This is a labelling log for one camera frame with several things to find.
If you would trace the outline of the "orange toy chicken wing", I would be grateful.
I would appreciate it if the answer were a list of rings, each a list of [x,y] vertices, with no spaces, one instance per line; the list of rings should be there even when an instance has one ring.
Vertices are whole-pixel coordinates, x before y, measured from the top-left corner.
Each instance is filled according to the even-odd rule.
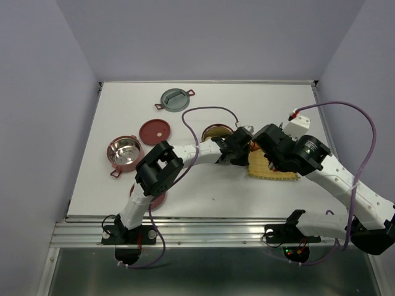
[[[260,147],[254,141],[251,141],[250,151],[253,152],[253,151],[257,151],[257,150],[260,150]]]

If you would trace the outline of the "red steel lunch bowl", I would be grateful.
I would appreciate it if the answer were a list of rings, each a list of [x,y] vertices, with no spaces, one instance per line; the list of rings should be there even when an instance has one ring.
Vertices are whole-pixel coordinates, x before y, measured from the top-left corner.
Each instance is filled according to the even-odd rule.
[[[225,139],[227,136],[232,135],[233,130],[224,124],[216,123],[208,126],[201,135],[201,141],[204,142],[214,137],[221,137]]]

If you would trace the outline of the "yellow bamboo mat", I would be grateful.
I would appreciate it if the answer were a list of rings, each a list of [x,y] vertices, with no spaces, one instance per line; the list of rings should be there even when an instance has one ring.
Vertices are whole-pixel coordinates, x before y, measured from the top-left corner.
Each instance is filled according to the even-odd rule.
[[[249,165],[247,175],[254,178],[260,178],[271,181],[298,181],[299,177],[296,173],[283,173],[273,171],[269,168],[269,162],[264,157],[261,150],[251,151],[249,153]]]

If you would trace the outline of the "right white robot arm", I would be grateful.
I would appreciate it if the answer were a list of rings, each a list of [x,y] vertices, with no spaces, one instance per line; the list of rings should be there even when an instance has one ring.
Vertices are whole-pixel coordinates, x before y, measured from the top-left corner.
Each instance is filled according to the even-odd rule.
[[[380,255],[394,244],[394,203],[360,182],[317,138],[303,135],[293,140],[281,128],[267,125],[253,137],[279,172],[292,172],[318,184],[353,215],[326,215],[295,210],[283,224],[268,225],[268,243],[297,243],[307,238],[350,239],[360,250]]]

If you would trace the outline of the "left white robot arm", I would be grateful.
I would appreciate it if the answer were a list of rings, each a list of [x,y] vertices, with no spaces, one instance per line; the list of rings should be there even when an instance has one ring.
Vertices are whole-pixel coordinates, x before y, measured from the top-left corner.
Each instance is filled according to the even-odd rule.
[[[236,165],[247,161],[251,139],[252,134],[239,127],[224,139],[213,137],[188,146],[158,143],[136,166],[131,197],[115,218],[116,236],[124,243],[133,242],[153,198],[172,188],[182,170],[206,163]]]

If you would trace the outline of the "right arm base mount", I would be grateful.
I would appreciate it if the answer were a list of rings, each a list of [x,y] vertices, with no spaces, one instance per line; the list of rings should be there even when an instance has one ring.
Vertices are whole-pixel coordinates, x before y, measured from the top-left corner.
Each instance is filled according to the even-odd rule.
[[[307,263],[310,257],[309,244],[320,243],[320,236],[305,236],[297,227],[287,224],[269,224],[260,239],[267,246],[282,248],[286,259],[291,263]]]

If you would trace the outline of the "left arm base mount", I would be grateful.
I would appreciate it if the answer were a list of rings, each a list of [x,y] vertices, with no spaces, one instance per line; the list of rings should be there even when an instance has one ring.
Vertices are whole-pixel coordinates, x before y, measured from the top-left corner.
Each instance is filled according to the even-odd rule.
[[[155,245],[157,231],[153,226],[142,225],[121,233],[116,226],[102,227],[102,245],[114,246],[114,257],[119,265],[127,268],[137,268],[137,262],[142,256],[143,246]]]

